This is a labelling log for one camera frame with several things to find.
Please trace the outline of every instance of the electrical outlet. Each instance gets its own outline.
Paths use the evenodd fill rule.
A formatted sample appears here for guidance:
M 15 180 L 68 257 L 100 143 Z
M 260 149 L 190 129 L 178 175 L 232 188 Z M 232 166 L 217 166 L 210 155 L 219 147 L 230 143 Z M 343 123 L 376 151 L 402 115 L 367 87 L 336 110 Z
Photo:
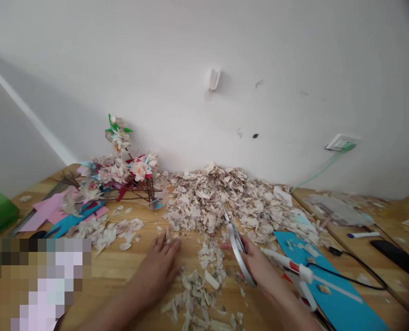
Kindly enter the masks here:
M 354 143 L 357 145 L 358 140 L 361 138 L 346 136 L 342 133 L 336 135 L 336 137 L 325 147 L 328 150 L 334 150 L 340 152 L 346 143 Z

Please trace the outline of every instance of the white glue gun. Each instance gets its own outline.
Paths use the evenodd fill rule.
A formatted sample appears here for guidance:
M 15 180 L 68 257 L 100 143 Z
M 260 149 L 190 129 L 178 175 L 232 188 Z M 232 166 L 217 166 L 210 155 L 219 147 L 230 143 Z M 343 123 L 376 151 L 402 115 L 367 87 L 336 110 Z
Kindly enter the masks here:
M 287 256 L 276 253 L 266 248 L 261 248 L 261 251 L 275 261 L 283 268 L 285 275 L 293 283 L 300 294 L 300 301 L 309 311 L 314 312 L 317 308 L 316 301 L 311 294 L 307 283 L 313 282 L 313 271 L 302 264 L 296 264 Z

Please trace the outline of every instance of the smartphone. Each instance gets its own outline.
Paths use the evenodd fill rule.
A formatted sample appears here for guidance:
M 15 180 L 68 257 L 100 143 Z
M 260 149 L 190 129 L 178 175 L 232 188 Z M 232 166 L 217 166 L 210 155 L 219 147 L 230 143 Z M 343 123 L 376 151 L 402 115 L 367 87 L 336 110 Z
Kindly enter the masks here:
M 402 270 L 409 274 L 409 254 L 391 242 L 386 240 L 373 240 L 370 242 L 373 247 L 379 250 L 387 258 L 395 262 Z

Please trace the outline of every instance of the green cable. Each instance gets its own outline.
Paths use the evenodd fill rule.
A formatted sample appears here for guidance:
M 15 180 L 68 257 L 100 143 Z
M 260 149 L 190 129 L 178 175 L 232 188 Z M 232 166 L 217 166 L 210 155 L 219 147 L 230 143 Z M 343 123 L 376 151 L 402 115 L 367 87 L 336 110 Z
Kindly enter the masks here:
M 326 171 L 333 163 L 335 163 L 335 162 L 339 159 L 339 157 L 340 157 L 342 154 L 344 154 L 344 153 L 346 153 L 346 152 L 348 152 L 348 151 L 351 151 L 351 150 L 354 149 L 355 147 L 356 147 L 356 144 L 355 144 L 355 143 L 346 143 L 346 144 L 344 145 L 344 147 L 341 149 L 341 151 L 340 151 L 337 155 L 335 155 L 335 156 L 332 158 L 332 160 L 330 161 L 330 163 L 329 163 L 326 167 L 324 167 L 324 169 L 322 169 L 320 172 L 318 172 L 318 173 L 317 173 L 316 175 L 314 175 L 312 178 L 307 179 L 306 181 L 303 181 L 302 183 L 296 185 L 296 186 L 293 188 L 293 190 L 290 191 L 290 194 L 292 194 L 293 191 L 296 190 L 296 189 L 297 189 L 298 187 L 300 187 L 301 185 L 304 185 L 305 183 L 307 183 L 307 182 L 311 181 L 312 179 L 315 179 L 316 177 L 318 177 L 319 175 L 321 175 L 321 174 L 322 174 L 324 171 Z

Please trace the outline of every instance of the scissors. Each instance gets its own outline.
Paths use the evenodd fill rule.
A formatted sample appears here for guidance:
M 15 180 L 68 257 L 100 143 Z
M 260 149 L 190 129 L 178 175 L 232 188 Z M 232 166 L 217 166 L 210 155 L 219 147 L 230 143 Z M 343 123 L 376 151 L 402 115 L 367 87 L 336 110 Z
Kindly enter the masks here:
M 232 244 L 232 250 L 235 254 L 236 261 L 238 262 L 238 265 L 240 266 L 242 275 L 244 276 L 245 281 L 251 286 L 251 287 L 256 287 L 256 282 L 250 275 L 249 271 L 246 268 L 246 265 L 244 264 L 244 261 L 242 260 L 240 251 L 242 251 L 244 254 L 246 253 L 246 250 L 244 249 L 244 245 L 242 244 L 240 233 L 236 229 L 234 223 L 232 222 L 232 219 L 230 216 L 227 214 L 226 209 L 224 208 L 223 201 L 221 200 L 220 195 L 218 194 L 219 201 L 221 203 L 221 206 L 223 207 L 224 211 L 224 217 L 227 222 L 227 228 L 229 229 L 229 237 L 230 237 L 230 243 Z

